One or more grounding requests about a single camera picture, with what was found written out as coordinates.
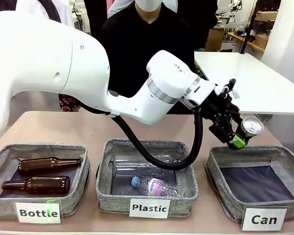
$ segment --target blue bottle cap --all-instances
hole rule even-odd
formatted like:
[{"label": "blue bottle cap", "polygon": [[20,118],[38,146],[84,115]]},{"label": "blue bottle cap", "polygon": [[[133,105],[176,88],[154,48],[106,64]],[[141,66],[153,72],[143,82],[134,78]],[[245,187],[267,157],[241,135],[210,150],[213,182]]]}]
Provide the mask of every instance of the blue bottle cap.
[{"label": "blue bottle cap", "polygon": [[141,182],[141,179],[138,178],[137,176],[134,176],[133,179],[132,179],[131,185],[134,188],[138,188],[140,182]]}]

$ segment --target gray fabric bin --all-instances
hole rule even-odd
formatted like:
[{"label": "gray fabric bin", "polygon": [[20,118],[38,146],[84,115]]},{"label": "gray fabric bin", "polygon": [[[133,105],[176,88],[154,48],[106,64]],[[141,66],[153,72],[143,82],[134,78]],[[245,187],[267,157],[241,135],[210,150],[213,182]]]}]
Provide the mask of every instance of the gray fabric bin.
[{"label": "gray fabric bin", "polygon": [[[185,144],[180,142],[141,141],[141,143],[151,155],[170,155],[173,161],[184,159],[189,154]],[[96,181],[98,205],[101,211],[129,214],[131,198],[144,198],[171,200],[168,216],[184,217],[190,214],[192,203],[198,196],[198,186],[192,165],[175,173],[177,185],[187,188],[186,197],[111,195],[113,166],[110,160],[116,155],[133,156],[139,155],[139,152],[129,140],[110,139],[105,144]]]},{"label": "gray fabric bin", "polygon": [[[228,184],[229,181],[227,182],[228,178],[226,180],[228,176],[225,176],[225,171],[222,170],[224,168],[236,168],[235,170],[238,168],[253,169],[254,167],[259,169],[269,167],[283,187],[290,193],[292,199],[263,202],[243,202],[239,200],[231,190]],[[241,150],[231,150],[228,147],[215,147],[210,150],[206,170],[218,193],[222,208],[226,216],[231,220],[240,222],[244,214],[244,208],[256,206],[286,206],[288,207],[286,219],[294,218],[294,154],[287,148],[279,146],[247,146]],[[247,180],[237,177],[238,182]]]},{"label": "gray fabric bin", "polygon": [[17,217],[15,203],[45,203],[47,201],[61,202],[60,209],[64,216],[71,215],[75,212],[79,200],[84,192],[90,163],[87,158],[87,149],[77,145],[62,144],[10,144],[4,147],[0,152],[0,196],[3,192],[1,184],[9,181],[14,176],[19,160],[36,159],[36,158],[67,158],[83,160],[80,167],[76,169],[75,176],[71,178],[71,188],[66,196],[39,197],[38,195],[25,194],[19,198],[0,198],[0,217]]}]

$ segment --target wooden shelf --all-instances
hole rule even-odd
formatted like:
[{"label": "wooden shelf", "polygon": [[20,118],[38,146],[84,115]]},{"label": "wooden shelf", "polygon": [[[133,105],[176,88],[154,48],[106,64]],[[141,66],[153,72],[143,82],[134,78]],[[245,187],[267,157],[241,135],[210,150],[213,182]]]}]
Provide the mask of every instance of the wooden shelf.
[{"label": "wooden shelf", "polygon": [[[231,37],[243,42],[245,41],[245,38],[244,37],[241,37],[241,36],[238,36],[238,35],[235,35],[234,33],[227,33],[228,35],[230,35]],[[260,46],[257,46],[256,44],[252,43],[252,42],[247,42],[247,44],[249,46],[251,46],[252,48],[254,48],[255,50],[261,52],[261,53],[264,53],[265,52],[265,49],[261,48]]]}]

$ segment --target brown glass bottle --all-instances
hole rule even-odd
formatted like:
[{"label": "brown glass bottle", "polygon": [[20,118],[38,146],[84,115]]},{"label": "brown glass bottle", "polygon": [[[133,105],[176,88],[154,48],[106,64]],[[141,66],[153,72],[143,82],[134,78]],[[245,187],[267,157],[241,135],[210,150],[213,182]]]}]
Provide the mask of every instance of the brown glass bottle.
[{"label": "brown glass bottle", "polygon": [[32,177],[28,180],[5,181],[3,190],[25,191],[30,194],[67,194],[70,190],[68,176]]},{"label": "brown glass bottle", "polygon": [[37,158],[22,160],[18,165],[20,175],[36,173],[38,171],[49,171],[70,166],[80,166],[81,159],[59,159],[59,158]]}]

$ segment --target shirt collar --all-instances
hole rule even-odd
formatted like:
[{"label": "shirt collar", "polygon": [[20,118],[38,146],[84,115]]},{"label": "shirt collar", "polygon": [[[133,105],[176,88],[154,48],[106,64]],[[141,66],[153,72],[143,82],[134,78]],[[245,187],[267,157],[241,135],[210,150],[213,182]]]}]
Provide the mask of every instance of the shirt collar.
[{"label": "shirt collar", "polygon": [[160,9],[160,13],[159,13],[158,18],[154,22],[152,22],[151,24],[148,24],[137,13],[136,8],[135,8],[135,1],[133,1],[133,3],[128,7],[128,10],[130,11],[130,14],[133,17],[133,20],[134,20],[135,23],[147,24],[147,25],[157,24],[157,22],[161,21],[163,19],[163,17],[165,16],[165,14],[166,14],[166,9],[167,8],[164,5],[164,3],[161,3],[161,9]]}]

